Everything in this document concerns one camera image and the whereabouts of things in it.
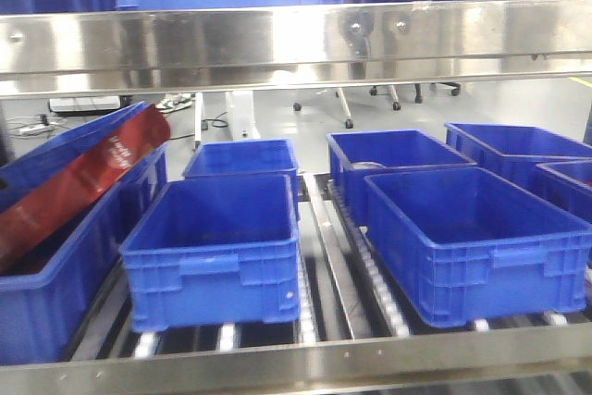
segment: crate rim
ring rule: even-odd
[[[348,158],[348,156],[343,152],[343,150],[339,146],[338,142],[335,140],[334,136],[355,135],[355,134],[377,134],[377,133],[382,133],[382,134],[419,133],[422,136],[425,136],[426,138],[431,140],[432,142],[437,143],[442,149],[448,151],[451,154],[455,154],[455,155],[459,156],[462,160],[464,160],[464,163],[459,162],[459,163],[443,163],[443,164],[422,164],[422,165],[418,165],[418,166],[384,167],[385,170],[392,169],[392,168],[406,170],[406,169],[418,169],[419,167],[429,168],[431,166],[457,166],[457,165],[459,167],[470,167],[470,166],[476,165],[476,161],[471,159],[466,154],[458,152],[453,147],[450,147],[449,145],[447,145],[445,142],[442,142],[442,141],[436,139],[435,137],[433,137],[432,135],[430,135],[424,131],[418,130],[418,129],[341,131],[341,132],[337,132],[337,133],[327,134],[327,142],[328,142],[329,146],[331,147],[331,149],[335,151],[335,153],[339,157],[339,160],[341,161],[341,163],[345,167],[347,167],[349,170],[353,170],[352,162],[350,162],[350,159]]]
[[[546,207],[552,209],[553,211],[556,211],[559,214],[563,214],[563,216],[566,216],[569,219],[571,219],[573,222],[578,223],[580,226],[582,226],[582,228],[578,229],[578,230],[562,231],[562,232],[550,233],[550,234],[544,234],[544,235],[499,238],[499,239],[495,239],[495,240],[463,241],[463,242],[435,242],[431,238],[429,238],[427,235],[425,235],[425,233],[419,228],[419,226],[417,226],[407,216],[407,214],[401,210],[401,208],[398,205],[396,205],[391,199],[389,199],[389,197],[382,190],[380,190],[378,188],[378,186],[373,182],[373,178],[384,177],[386,175],[394,176],[394,175],[429,174],[434,171],[442,171],[442,172],[447,172],[448,174],[453,174],[452,172],[458,172],[460,170],[464,170],[464,168],[463,169],[461,169],[461,168],[440,168],[440,169],[433,168],[431,170],[422,170],[422,171],[413,171],[413,172],[411,172],[411,171],[409,171],[409,172],[393,172],[393,173],[386,173],[386,174],[382,174],[382,175],[369,175],[369,176],[366,176],[364,178],[364,180],[366,181],[368,187],[371,187],[376,192],[378,197],[388,206],[388,208],[390,210],[394,211],[398,216],[400,216],[406,225],[413,227],[414,231],[422,239],[422,241],[425,243],[425,245],[433,250],[453,250],[453,249],[460,249],[460,248],[467,248],[467,247],[470,247],[470,248],[471,247],[485,247],[485,246],[492,245],[493,243],[497,243],[500,241],[504,241],[504,242],[511,242],[511,241],[517,241],[517,240],[520,240],[520,241],[552,241],[552,240],[562,239],[565,237],[566,234],[569,234],[570,236],[585,236],[585,237],[589,237],[590,240],[592,240],[592,224],[586,222],[584,219],[572,215],[568,211],[563,210],[563,209],[549,203],[548,201],[536,196],[535,194],[531,193],[530,191],[527,191],[527,190],[517,186],[516,184],[506,180],[505,178],[502,178],[501,176],[498,176],[495,173],[492,173],[489,170],[486,170],[482,167],[468,167],[466,169],[481,171],[484,174],[487,174],[490,177],[493,177],[494,179],[500,180],[501,182],[504,182],[507,185],[512,186],[517,191],[521,191],[521,192],[529,195],[531,198],[534,198],[540,204],[545,205]]]
[[[506,153],[503,153],[502,151],[498,150],[497,148],[493,147],[492,145],[489,145],[488,143],[482,141],[481,139],[477,138],[476,136],[472,135],[471,133],[460,129],[459,127],[457,127],[457,125],[475,125],[475,126],[483,126],[483,127],[506,127],[506,128],[512,127],[512,128],[520,128],[520,129],[540,130],[540,131],[543,131],[547,134],[551,134],[553,136],[563,138],[567,141],[574,142],[582,147],[588,148],[590,150],[590,157],[576,156],[576,155],[561,156],[561,155],[556,155],[556,154],[506,154]],[[490,150],[494,154],[497,154],[499,156],[503,156],[509,162],[520,162],[522,160],[532,160],[533,162],[535,162],[535,159],[541,159],[543,161],[543,162],[541,162],[541,164],[553,164],[553,163],[561,162],[562,159],[566,160],[566,161],[562,161],[562,162],[592,159],[592,146],[588,145],[587,143],[580,142],[576,139],[562,136],[562,135],[555,133],[553,131],[550,131],[547,129],[542,129],[540,127],[535,127],[535,126],[530,126],[530,125],[504,125],[504,124],[487,124],[487,123],[474,123],[474,122],[445,122],[444,127],[446,127],[448,130],[452,130],[452,131],[456,131],[458,133],[461,133],[461,135],[463,137],[466,137],[466,138],[470,139],[471,141],[479,144],[480,146],[487,148],[488,150]],[[550,158],[553,159],[553,161],[544,162],[545,159],[550,159]]]

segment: roller conveyor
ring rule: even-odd
[[[130,297],[125,274],[121,264],[117,263],[97,295],[87,318],[74,336],[62,364],[41,364],[28,368],[27,375],[32,376],[41,384],[47,378],[47,372],[64,372],[76,374],[95,367],[95,379],[88,383],[80,393],[101,393],[101,386],[93,383],[100,382],[107,377],[109,370],[103,369],[102,364],[120,365],[134,363],[156,363],[159,359],[171,358],[175,360],[212,359],[224,357],[226,364],[232,366],[232,357],[249,357],[250,365],[259,365],[261,353],[270,351],[311,351],[318,346],[337,347],[342,352],[342,359],[348,368],[348,360],[355,361],[360,352],[356,345],[372,345],[376,348],[378,359],[389,355],[389,347],[396,341],[418,346],[432,358],[438,358],[440,370],[429,369],[432,365],[425,357],[426,370],[422,371],[421,362],[417,368],[403,376],[398,375],[397,363],[392,363],[392,379],[388,375],[373,377],[370,380],[353,379],[347,384],[327,386],[327,393],[341,393],[357,389],[382,388],[388,393],[443,393],[446,388],[449,393],[472,393],[472,390],[485,391],[491,394],[503,393],[586,393],[586,388],[592,384],[587,372],[567,375],[556,373],[552,376],[537,378],[521,378],[485,383],[453,383],[446,386],[424,387],[426,382],[448,381],[450,379],[469,379],[482,377],[515,377],[519,375],[546,374],[549,366],[558,371],[586,369],[587,359],[570,360],[569,363],[558,364],[561,360],[561,350],[553,351],[554,341],[549,341],[552,331],[554,338],[565,334],[571,338],[572,334],[580,335],[589,331],[592,326],[589,308],[578,314],[560,315],[544,313],[538,315],[521,315],[498,318],[494,320],[475,320],[464,328],[435,329],[425,325],[414,313],[396,282],[384,267],[381,259],[374,252],[372,245],[364,236],[364,231],[356,228],[336,193],[327,175],[305,175],[303,178],[303,199],[301,206],[301,267],[299,267],[299,287],[301,290],[302,312],[294,323],[264,325],[261,323],[225,324],[223,326],[184,327],[173,328],[165,332],[144,332],[141,335],[130,330]],[[495,333],[507,333],[508,338],[517,341],[514,347],[520,345],[527,350],[543,346],[547,356],[528,354],[530,363],[507,366],[503,363],[489,365],[476,363],[475,369],[454,368],[457,359],[455,355],[463,354],[463,347],[474,347],[475,352],[487,354],[487,347],[491,343],[487,337]],[[453,336],[457,340],[448,341]],[[468,339],[482,338],[483,341],[469,341]],[[508,338],[499,337],[501,344]],[[302,364],[311,364],[312,357],[304,356]],[[266,362],[265,369],[271,362]],[[357,364],[350,367],[353,373],[359,372]],[[327,369],[318,364],[316,369],[311,367],[312,375],[318,372],[322,381]],[[0,381],[10,381],[12,376],[25,372],[23,366],[4,367],[0,370]],[[302,387],[294,390],[291,381],[286,386],[265,384],[265,370],[261,375],[263,385],[249,386],[240,378],[235,378],[231,371],[226,378],[216,379],[216,374],[209,377],[208,384],[215,384],[216,390],[240,390],[249,393],[316,393],[316,385],[320,382],[302,382]],[[128,380],[122,386],[114,386],[113,393],[184,393],[182,388],[176,389],[175,381],[156,385],[159,392],[134,388],[134,379]],[[407,386],[419,388],[401,389]],[[202,389],[200,384],[192,387],[192,393],[210,392],[207,386]],[[27,388],[19,386],[11,393],[32,393]]]

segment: gray floor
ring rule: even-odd
[[[344,116],[333,89],[300,91],[261,91],[255,93],[257,128],[262,138],[292,138],[302,172],[328,172],[327,143],[329,132],[346,131]],[[458,97],[450,88],[439,85],[435,91],[425,85],[424,103],[416,104],[412,85],[398,87],[401,111],[392,111],[386,90],[370,96],[368,87],[346,89],[356,130],[420,129],[445,139],[446,121],[491,122],[534,125],[581,140],[586,128],[592,88],[570,79],[505,80],[471,82],[462,85]],[[156,102],[161,96],[145,96]],[[224,112],[224,94],[205,95],[205,117]],[[302,104],[295,112],[294,102]],[[45,100],[4,101],[8,119],[47,113]],[[67,127],[74,127],[89,117],[68,117]],[[169,115],[173,136],[193,133],[193,109]],[[16,155],[29,151],[46,140],[46,136],[13,139]],[[204,142],[229,141],[228,129],[210,128],[203,133]],[[193,154],[193,138],[171,141],[167,147],[168,175],[180,179],[183,168]]]

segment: crate handle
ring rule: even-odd
[[[239,271],[239,256],[237,254],[220,254],[205,258],[181,259],[179,268],[180,274],[186,277],[237,273]]]
[[[518,265],[544,264],[547,254],[538,248],[503,249],[491,253],[493,268],[515,267]]]

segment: electrical cable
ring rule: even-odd
[[[202,122],[212,122],[212,127],[216,129],[224,129],[228,126],[228,122],[224,119],[221,119],[228,111],[224,113],[220,113],[218,116],[211,118],[211,119],[202,119]],[[187,139],[192,138],[195,136],[195,133],[185,134],[183,136],[177,136],[175,138],[169,138],[170,141],[178,141],[179,139]]]

